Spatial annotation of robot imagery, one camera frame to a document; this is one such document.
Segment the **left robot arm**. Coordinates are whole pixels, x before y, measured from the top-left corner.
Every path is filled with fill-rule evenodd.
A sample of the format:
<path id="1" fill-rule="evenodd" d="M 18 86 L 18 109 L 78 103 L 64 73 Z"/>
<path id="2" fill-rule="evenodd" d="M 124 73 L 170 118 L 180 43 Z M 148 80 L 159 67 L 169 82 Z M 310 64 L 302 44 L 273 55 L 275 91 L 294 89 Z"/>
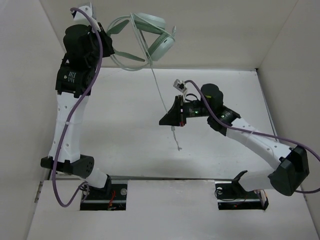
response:
<path id="1" fill-rule="evenodd" d="M 81 128 L 90 92 L 87 88 L 96 79 L 100 57 L 114 53 L 112 39 L 101 25 L 98 33 L 91 26 L 76 24 L 65 30 L 66 53 L 57 72 L 55 90 L 57 117 L 49 154 L 41 167 L 77 176 L 94 188 L 100 198 L 111 195 L 110 177 L 95 166 L 95 159 L 80 151 Z"/>

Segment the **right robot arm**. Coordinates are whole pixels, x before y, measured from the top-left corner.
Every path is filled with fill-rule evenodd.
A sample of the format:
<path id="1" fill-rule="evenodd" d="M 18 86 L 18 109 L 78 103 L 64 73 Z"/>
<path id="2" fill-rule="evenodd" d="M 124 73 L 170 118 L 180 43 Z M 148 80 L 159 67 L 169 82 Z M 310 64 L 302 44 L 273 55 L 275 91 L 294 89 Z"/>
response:
<path id="1" fill-rule="evenodd" d="M 295 193 L 309 175 L 307 151 L 296 145 L 290 147 L 262 136 L 237 112 L 224 105 L 224 95 L 217 85 L 204 84 L 200 99 L 187 100 L 186 83 L 176 80 L 173 86 L 181 92 L 170 110 L 159 120 L 161 126 L 183 127 L 188 118 L 206 117 L 216 132 L 237 141 L 266 161 L 270 169 L 255 173 L 241 171 L 229 180 L 232 193 L 243 197 L 254 190 L 274 189 L 284 196 Z"/>

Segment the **mint green headphones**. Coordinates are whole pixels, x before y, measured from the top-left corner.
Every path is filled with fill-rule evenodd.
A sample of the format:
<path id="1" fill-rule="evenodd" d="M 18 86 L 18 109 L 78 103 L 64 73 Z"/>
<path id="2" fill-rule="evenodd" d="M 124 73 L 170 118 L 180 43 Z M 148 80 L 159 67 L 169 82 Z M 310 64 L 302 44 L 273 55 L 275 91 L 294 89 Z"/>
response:
<path id="1" fill-rule="evenodd" d="M 168 30 L 163 18 L 142 12 L 117 17 L 109 24 L 106 33 L 109 37 L 118 35 L 127 25 L 132 27 L 143 57 L 115 49 L 111 60 L 125 71 L 136 72 L 152 66 L 163 58 L 176 42 L 175 25 L 172 30 Z"/>

